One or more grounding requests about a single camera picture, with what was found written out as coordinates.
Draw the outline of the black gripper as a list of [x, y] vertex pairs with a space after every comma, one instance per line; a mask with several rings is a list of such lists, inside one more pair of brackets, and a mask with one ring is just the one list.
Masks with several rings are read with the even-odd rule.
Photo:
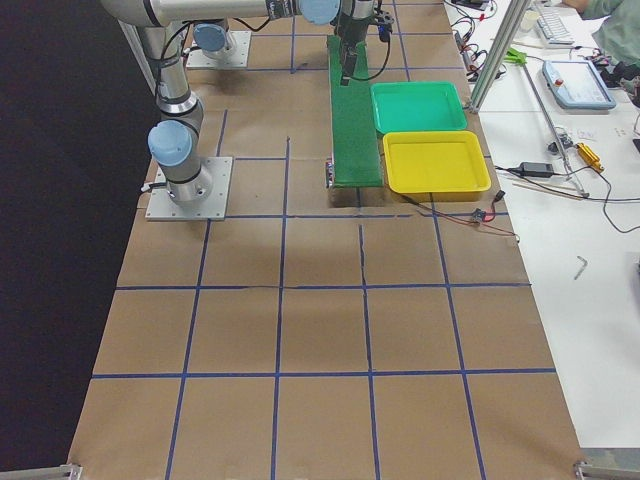
[[350, 76], [354, 75], [358, 59], [357, 45], [365, 40], [374, 18], [375, 15], [354, 18], [339, 13], [333, 20], [334, 34], [340, 39], [341, 85], [348, 85]]

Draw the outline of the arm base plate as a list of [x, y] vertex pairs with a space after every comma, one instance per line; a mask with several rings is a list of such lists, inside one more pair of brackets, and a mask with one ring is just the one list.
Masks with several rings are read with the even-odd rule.
[[251, 32], [196, 29], [187, 56], [191, 70], [237, 70], [248, 66]]
[[191, 182], [168, 182], [157, 167], [145, 217], [150, 221], [223, 221], [226, 216], [233, 158], [199, 157], [201, 169]]

